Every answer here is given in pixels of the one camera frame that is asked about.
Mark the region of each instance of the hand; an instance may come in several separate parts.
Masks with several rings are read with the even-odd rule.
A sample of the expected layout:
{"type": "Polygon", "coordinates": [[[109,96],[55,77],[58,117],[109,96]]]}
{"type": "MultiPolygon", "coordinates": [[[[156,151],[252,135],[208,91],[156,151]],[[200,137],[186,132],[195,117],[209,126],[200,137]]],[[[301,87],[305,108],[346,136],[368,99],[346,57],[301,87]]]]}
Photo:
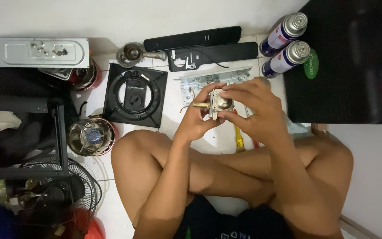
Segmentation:
{"type": "Polygon", "coordinates": [[[278,139],[289,138],[281,100],[272,94],[260,77],[241,84],[231,84],[222,88],[221,96],[243,103],[255,111],[254,115],[243,118],[230,111],[221,111],[218,117],[232,122],[252,139],[273,146],[278,139]]]}
{"type": "Polygon", "coordinates": [[[209,109],[193,106],[194,102],[208,102],[210,100],[209,94],[214,89],[221,89],[224,86],[226,86],[226,83],[212,83],[201,89],[200,93],[188,107],[187,112],[175,133],[174,140],[182,139],[187,142],[197,140],[203,137],[209,129],[215,128],[225,122],[225,119],[208,119],[204,121],[203,118],[208,114],[209,109]]]}

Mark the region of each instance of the black shorts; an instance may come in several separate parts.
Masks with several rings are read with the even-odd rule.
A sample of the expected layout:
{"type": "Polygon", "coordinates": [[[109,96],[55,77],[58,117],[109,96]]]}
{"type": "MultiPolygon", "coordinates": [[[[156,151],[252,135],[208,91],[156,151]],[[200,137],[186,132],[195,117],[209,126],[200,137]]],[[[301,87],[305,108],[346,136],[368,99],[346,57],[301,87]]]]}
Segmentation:
{"type": "Polygon", "coordinates": [[[174,239],[262,239],[294,238],[284,217],[262,204],[247,209],[237,217],[218,213],[203,196],[196,195],[174,239]]]}

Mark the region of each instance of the black portable stove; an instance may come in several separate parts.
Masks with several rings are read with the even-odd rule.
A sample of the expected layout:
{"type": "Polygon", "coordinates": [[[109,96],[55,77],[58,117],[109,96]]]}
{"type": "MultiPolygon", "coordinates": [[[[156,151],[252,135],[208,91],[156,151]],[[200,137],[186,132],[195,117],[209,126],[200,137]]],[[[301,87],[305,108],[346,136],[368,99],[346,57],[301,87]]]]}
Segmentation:
{"type": "Polygon", "coordinates": [[[167,72],[141,67],[124,68],[111,63],[103,116],[112,122],[160,128],[167,72]],[[119,91],[125,84],[125,98],[119,91]],[[145,106],[147,88],[151,99],[145,106]]]}

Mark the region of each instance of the yellow screwdriver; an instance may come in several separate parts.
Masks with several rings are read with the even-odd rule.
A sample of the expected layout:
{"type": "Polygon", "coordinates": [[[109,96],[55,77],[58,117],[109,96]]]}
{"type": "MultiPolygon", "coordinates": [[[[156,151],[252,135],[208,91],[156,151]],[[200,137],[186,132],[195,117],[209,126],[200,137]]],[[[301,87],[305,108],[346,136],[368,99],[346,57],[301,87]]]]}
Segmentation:
{"type": "Polygon", "coordinates": [[[237,141],[236,153],[241,153],[241,152],[245,151],[243,137],[241,136],[240,128],[238,128],[238,126],[236,126],[236,125],[234,125],[234,127],[235,127],[235,132],[236,132],[235,139],[237,141]]]}

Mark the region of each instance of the gas valve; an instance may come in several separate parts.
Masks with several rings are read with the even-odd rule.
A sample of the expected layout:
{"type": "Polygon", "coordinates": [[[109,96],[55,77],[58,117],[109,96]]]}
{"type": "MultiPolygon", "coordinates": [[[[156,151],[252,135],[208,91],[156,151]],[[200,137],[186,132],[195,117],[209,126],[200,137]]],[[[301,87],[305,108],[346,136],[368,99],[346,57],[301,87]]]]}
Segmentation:
{"type": "Polygon", "coordinates": [[[234,100],[225,99],[220,96],[222,89],[214,89],[210,95],[209,103],[193,103],[194,107],[208,108],[209,117],[213,120],[217,119],[217,114],[219,111],[232,111],[234,110],[234,100]]]}

